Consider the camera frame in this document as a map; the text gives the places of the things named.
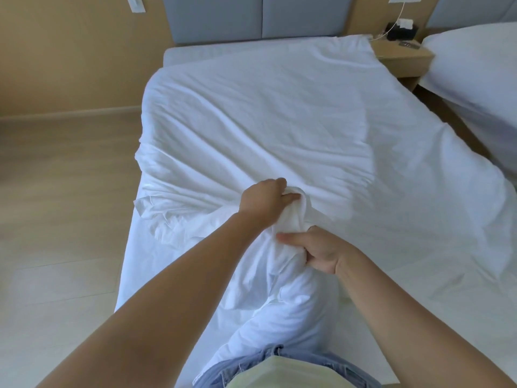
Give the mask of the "person's right forearm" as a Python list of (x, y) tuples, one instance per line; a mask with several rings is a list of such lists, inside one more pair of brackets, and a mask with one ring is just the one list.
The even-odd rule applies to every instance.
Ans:
[(490, 359), (345, 242), (335, 273), (405, 388), (517, 388)]

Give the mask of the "grey padded headboard panel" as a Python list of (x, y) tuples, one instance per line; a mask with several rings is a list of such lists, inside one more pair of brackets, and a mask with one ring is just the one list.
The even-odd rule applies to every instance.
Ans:
[(163, 0), (176, 45), (262, 38), (263, 0)]
[(353, 0), (263, 0), (262, 38), (337, 36)]

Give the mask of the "person's left forearm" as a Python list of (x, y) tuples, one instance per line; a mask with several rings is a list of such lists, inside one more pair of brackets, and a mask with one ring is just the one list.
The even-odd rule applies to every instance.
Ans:
[(249, 246), (279, 215), (240, 210), (148, 281), (36, 388), (171, 388)]

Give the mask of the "pale yellow shirt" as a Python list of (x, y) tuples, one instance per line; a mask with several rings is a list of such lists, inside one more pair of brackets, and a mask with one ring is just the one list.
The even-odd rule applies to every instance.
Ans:
[(237, 374), (225, 388), (356, 388), (326, 366), (271, 356)]

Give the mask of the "black tissue box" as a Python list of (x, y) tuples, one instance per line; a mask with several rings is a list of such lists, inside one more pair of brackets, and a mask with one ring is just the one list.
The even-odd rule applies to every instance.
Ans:
[(413, 40), (416, 37), (419, 27), (412, 19), (397, 19), (396, 22), (389, 22), (383, 33), (388, 41)]

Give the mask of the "person's left hand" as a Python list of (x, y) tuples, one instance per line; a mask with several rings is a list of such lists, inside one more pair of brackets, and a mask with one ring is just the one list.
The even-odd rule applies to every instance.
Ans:
[(242, 193), (238, 214), (262, 230), (271, 227), (286, 208), (281, 203), (281, 195), (288, 193), (286, 189), (285, 178), (270, 178), (252, 185)]

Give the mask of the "grey headboard of neighbouring bed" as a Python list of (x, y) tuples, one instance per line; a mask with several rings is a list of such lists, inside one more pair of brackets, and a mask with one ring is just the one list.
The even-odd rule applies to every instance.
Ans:
[(517, 21), (517, 0), (439, 0), (427, 29), (454, 29)]

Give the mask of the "white duvet on neighbouring bed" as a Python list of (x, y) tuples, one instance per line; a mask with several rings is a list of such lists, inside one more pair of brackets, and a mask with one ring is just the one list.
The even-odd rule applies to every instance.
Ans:
[(517, 22), (423, 39), (434, 54), (420, 86), (441, 97), (508, 176), (517, 178)]

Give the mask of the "blue jeans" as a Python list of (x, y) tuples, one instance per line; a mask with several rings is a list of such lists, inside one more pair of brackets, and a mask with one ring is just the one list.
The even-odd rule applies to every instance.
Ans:
[(251, 355), (222, 361), (210, 367), (193, 388), (225, 388), (239, 373), (249, 370), (271, 356), (280, 356), (331, 368), (356, 388), (383, 388), (377, 379), (361, 368), (331, 352), (309, 351), (283, 345), (270, 345)]

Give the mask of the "person's right hand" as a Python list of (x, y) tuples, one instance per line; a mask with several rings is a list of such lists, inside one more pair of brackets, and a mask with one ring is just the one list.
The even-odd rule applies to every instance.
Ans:
[(341, 262), (360, 253), (354, 245), (318, 226), (306, 232), (312, 233), (310, 246), (302, 247), (306, 251), (306, 264), (323, 273), (335, 274)]

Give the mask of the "wooden nightstand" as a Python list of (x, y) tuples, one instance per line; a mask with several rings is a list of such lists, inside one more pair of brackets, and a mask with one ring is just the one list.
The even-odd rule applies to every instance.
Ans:
[(435, 58), (434, 53), (422, 44), (419, 50), (413, 50), (399, 46), (399, 40), (372, 39), (370, 45), (379, 62), (411, 92), (429, 71)]

